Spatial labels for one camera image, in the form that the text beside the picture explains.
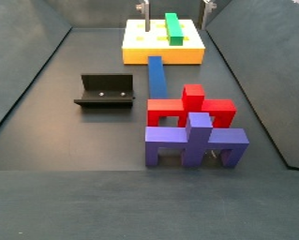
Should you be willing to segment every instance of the purple arch block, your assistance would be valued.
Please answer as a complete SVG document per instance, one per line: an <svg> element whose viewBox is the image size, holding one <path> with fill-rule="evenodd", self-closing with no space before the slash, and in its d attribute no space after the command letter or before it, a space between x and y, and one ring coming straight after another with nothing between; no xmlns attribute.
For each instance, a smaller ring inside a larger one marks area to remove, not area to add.
<svg viewBox="0 0 299 240"><path fill-rule="evenodd" d="M156 166L160 147L184 149L185 144L182 127L145 127L145 165Z"/></svg>
<svg viewBox="0 0 299 240"><path fill-rule="evenodd" d="M145 128L145 164L157 165L160 147L182 149L181 165L197 167L208 149L220 149L224 167L233 167L249 145L240 128L212 128L209 114L189 112L185 127Z"/></svg>

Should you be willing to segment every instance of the long blue block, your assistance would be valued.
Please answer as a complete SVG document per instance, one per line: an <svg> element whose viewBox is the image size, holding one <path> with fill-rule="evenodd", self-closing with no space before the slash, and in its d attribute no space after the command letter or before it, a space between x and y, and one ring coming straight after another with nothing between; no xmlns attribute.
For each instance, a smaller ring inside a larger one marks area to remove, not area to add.
<svg viewBox="0 0 299 240"><path fill-rule="evenodd" d="M162 60L160 56L148 57L149 98L168 98Z"/></svg>

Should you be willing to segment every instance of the yellow block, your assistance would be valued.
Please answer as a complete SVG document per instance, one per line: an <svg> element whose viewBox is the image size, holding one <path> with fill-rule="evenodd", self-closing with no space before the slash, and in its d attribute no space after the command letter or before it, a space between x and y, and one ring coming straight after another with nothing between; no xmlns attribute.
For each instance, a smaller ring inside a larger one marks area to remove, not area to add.
<svg viewBox="0 0 299 240"><path fill-rule="evenodd" d="M122 42L122 61L128 65L145 65L148 56L158 55L162 63L170 65L198 65L202 63L204 44L190 20L178 20L184 34L182 46L169 46L164 20L149 21L145 32L144 20L128 20Z"/></svg>

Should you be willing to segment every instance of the red arch block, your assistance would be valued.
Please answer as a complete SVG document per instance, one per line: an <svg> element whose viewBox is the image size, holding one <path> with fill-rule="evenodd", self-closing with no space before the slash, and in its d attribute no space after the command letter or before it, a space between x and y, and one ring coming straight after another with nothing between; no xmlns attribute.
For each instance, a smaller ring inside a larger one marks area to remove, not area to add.
<svg viewBox="0 0 299 240"><path fill-rule="evenodd" d="M229 99L204 99L204 89L200 84L185 84L180 99L149 99L146 125L157 127L158 118L177 116L177 127L186 123L188 112L208 113L213 117L213 128L228 128L236 108Z"/></svg>

